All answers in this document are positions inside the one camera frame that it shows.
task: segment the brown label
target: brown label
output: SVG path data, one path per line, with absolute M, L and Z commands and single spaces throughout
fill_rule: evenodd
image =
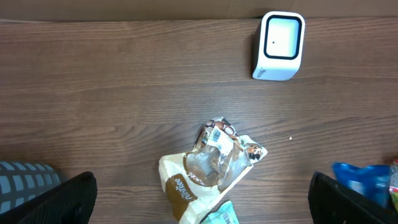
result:
M 166 194 L 173 206 L 173 215 L 178 221 L 188 208 L 188 204 L 198 199 L 192 193 L 182 174 L 174 175 L 167 180 Z

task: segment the brown wall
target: brown wall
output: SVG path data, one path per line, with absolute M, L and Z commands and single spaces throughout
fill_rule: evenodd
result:
M 0 19 L 141 21 L 241 19 L 268 11 L 304 17 L 398 16 L 398 0 L 1 0 Z

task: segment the blue snack bag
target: blue snack bag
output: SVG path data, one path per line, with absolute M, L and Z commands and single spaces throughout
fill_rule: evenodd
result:
M 201 224 L 239 224 L 231 201 L 226 201 L 216 211 L 210 213 Z
M 336 162 L 332 166 L 338 182 L 386 207 L 389 200 L 389 166 L 356 167 Z

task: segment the device screen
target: device screen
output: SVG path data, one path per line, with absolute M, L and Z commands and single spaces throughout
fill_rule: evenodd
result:
M 300 32 L 301 21 L 298 18 L 270 17 L 267 21 L 267 56 L 271 56 L 271 58 L 295 58 L 300 43 Z

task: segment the cream colored packaging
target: cream colored packaging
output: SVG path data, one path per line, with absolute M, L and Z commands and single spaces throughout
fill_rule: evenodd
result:
M 163 191 L 180 224 L 200 223 L 267 150 L 224 118 L 206 122 L 193 150 L 159 161 Z

